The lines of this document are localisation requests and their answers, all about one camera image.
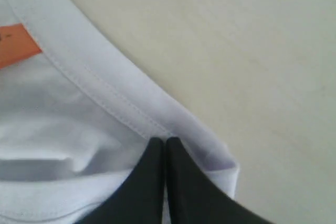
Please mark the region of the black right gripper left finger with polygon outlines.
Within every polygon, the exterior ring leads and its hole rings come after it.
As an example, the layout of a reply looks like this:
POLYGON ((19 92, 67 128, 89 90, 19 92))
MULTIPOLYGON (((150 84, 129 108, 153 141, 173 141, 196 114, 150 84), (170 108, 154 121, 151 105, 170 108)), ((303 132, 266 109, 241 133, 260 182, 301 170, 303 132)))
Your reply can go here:
POLYGON ((84 223, 161 223, 163 212, 163 141, 150 139, 122 185, 84 223))

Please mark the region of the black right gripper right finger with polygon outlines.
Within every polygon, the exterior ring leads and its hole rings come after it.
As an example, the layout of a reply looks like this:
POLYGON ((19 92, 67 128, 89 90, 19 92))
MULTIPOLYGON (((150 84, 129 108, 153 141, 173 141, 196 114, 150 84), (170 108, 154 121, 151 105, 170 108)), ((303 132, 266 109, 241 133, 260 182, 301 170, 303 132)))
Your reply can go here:
POLYGON ((166 141, 166 186, 171 223, 263 222, 218 189, 177 137, 166 141))

